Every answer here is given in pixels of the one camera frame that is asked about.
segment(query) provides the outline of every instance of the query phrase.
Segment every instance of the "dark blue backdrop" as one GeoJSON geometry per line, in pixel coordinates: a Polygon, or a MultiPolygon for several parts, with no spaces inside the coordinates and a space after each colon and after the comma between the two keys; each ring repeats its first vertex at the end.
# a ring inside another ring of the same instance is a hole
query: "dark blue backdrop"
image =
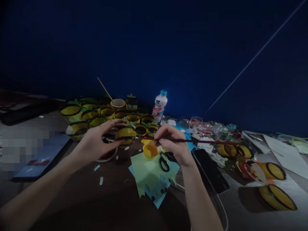
{"type": "Polygon", "coordinates": [[[290,1],[10,1],[1,30],[6,89],[72,98],[132,93],[173,117],[307,135],[308,6],[290,1]]]}

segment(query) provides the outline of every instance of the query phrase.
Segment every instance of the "blue bottle cap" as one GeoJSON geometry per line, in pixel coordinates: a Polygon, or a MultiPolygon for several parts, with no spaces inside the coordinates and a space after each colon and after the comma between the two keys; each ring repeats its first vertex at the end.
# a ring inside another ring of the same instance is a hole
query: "blue bottle cap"
{"type": "Polygon", "coordinates": [[[161,90],[161,91],[160,91],[160,95],[166,96],[166,95],[167,95],[167,91],[166,91],[166,90],[161,90]]]}

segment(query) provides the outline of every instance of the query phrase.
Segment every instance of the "black phone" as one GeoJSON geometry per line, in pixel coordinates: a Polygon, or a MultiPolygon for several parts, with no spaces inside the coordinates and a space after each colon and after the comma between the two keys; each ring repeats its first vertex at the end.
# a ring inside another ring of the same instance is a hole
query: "black phone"
{"type": "Polygon", "coordinates": [[[217,168],[214,162],[204,149],[192,151],[193,158],[198,166],[202,180],[205,178],[209,181],[212,188],[217,194],[220,194],[230,188],[228,182],[217,168]]]}

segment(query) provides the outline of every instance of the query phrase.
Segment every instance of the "white cable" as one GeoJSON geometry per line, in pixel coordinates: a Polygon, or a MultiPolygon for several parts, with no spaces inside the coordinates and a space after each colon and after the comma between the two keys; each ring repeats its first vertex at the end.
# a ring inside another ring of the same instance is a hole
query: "white cable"
{"type": "Polygon", "coordinates": [[[270,43],[270,41],[276,36],[276,34],[284,27],[284,25],[292,18],[292,16],[301,8],[301,6],[305,3],[306,0],[303,0],[302,3],[292,12],[292,14],[286,19],[286,21],[278,28],[278,30],[270,37],[270,39],[266,42],[266,44],[258,51],[258,53],[252,58],[252,60],[244,67],[244,69],[238,74],[238,76],[230,83],[230,85],[224,90],[224,92],[215,100],[212,106],[205,112],[207,113],[213,105],[220,99],[220,97],[231,87],[231,85],[237,80],[238,77],[246,70],[246,68],[253,62],[253,60],[261,53],[261,51],[270,43]]]}
{"type": "MultiPolygon", "coordinates": [[[[185,188],[184,188],[183,186],[181,186],[181,185],[179,185],[179,184],[176,184],[176,185],[179,186],[180,188],[182,188],[182,189],[185,190],[185,188]]],[[[218,198],[218,200],[219,200],[219,202],[220,202],[220,204],[221,204],[221,206],[222,206],[222,209],[223,209],[223,211],[224,211],[224,214],[225,214],[225,217],[226,217],[226,223],[227,223],[227,224],[226,224],[226,228],[225,228],[224,231],[227,231],[228,228],[229,228],[229,221],[228,221],[227,213],[226,213],[226,211],[225,211],[225,207],[224,207],[224,205],[222,204],[219,195],[218,195],[218,194],[215,194],[215,196],[217,196],[217,198],[218,198]]]]}

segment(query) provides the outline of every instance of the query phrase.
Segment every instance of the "white plastic bottle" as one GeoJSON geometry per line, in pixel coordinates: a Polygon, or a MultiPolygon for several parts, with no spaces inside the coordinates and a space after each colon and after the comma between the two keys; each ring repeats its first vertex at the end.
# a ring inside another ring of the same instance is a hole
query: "white plastic bottle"
{"type": "Polygon", "coordinates": [[[167,91],[161,90],[160,95],[156,96],[155,98],[155,105],[153,107],[153,112],[152,112],[152,116],[154,117],[155,123],[158,123],[161,120],[161,117],[163,116],[165,106],[168,102],[166,95],[167,91]]]}

